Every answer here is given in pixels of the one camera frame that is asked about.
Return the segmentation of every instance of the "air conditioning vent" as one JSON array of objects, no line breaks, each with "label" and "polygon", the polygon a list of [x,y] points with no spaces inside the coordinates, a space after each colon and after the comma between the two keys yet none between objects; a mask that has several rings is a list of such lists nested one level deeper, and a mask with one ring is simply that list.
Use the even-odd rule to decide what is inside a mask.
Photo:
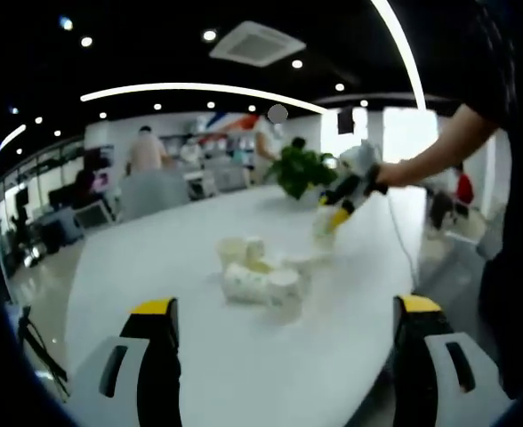
[{"label": "air conditioning vent", "polygon": [[230,31],[212,49],[210,57],[267,67],[302,49],[305,49],[305,43],[300,40],[273,28],[246,21]]}]

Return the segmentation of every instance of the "stack of paper cups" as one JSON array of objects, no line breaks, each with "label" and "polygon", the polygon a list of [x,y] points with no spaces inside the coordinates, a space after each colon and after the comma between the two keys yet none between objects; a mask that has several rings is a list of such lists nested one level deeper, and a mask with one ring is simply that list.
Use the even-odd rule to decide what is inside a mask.
[{"label": "stack of paper cups", "polygon": [[265,303],[268,300],[268,276],[231,263],[224,274],[222,291],[229,300]]},{"label": "stack of paper cups", "polygon": [[293,321],[301,315],[301,286],[295,270],[274,270],[268,275],[268,305],[280,320]]}]

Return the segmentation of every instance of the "curved light strip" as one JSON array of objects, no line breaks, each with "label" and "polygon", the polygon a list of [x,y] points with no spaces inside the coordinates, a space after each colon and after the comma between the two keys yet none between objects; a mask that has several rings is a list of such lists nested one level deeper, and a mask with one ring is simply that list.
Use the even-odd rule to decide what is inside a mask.
[{"label": "curved light strip", "polygon": [[6,144],[8,144],[10,141],[12,141],[14,138],[19,136],[21,133],[23,133],[26,130],[27,130],[27,126],[26,125],[20,125],[15,130],[13,130],[11,133],[6,135],[6,137],[1,142],[0,150],[3,149],[6,146]]},{"label": "curved light strip", "polygon": [[121,86],[82,95],[80,97],[80,100],[82,102],[86,102],[91,100],[97,100],[98,98],[105,98],[106,96],[119,95],[121,93],[169,90],[236,93],[238,95],[254,96],[256,98],[263,98],[270,101],[283,102],[285,104],[293,105],[295,107],[299,107],[300,109],[307,109],[309,111],[313,111],[319,114],[326,113],[326,109],[324,109],[323,107],[319,107],[319,105],[296,100],[295,98],[289,98],[288,96],[278,95],[276,93],[271,92],[258,91],[256,89],[248,89],[247,87],[213,85],[210,83],[149,83],[145,85]]},{"label": "curved light strip", "polygon": [[412,84],[412,91],[414,92],[415,102],[417,103],[418,109],[425,109],[425,98],[423,97],[422,81],[420,80],[420,73],[415,65],[414,55],[410,44],[407,42],[404,30],[400,25],[396,14],[390,7],[388,0],[370,0],[376,11],[380,14],[380,17],[388,27],[394,42],[400,52],[400,56],[406,66],[407,76]]}]

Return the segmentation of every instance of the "glass wall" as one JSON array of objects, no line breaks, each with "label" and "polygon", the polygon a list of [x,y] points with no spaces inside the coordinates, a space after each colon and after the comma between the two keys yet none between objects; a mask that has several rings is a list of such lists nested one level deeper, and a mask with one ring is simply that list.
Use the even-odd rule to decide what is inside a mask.
[{"label": "glass wall", "polygon": [[74,183],[84,167],[84,142],[73,141],[31,157],[0,180],[4,197],[0,199],[0,230],[4,235],[14,229],[18,217],[16,195],[28,191],[25,206],[28,222],[51,210],[50,193]]}]

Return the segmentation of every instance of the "red object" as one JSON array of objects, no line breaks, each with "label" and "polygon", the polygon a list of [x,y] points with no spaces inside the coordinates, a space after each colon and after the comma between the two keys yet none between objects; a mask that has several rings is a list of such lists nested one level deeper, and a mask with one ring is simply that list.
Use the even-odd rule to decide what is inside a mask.
[{"label": "red object", "polygon": [[455,195],[466,205],[470,204],[473,201],[473,198],[475,198],[473,195],[473,186],[471,185],[471,180],[465,173],[462,173],[462,175],[459,177]]}]

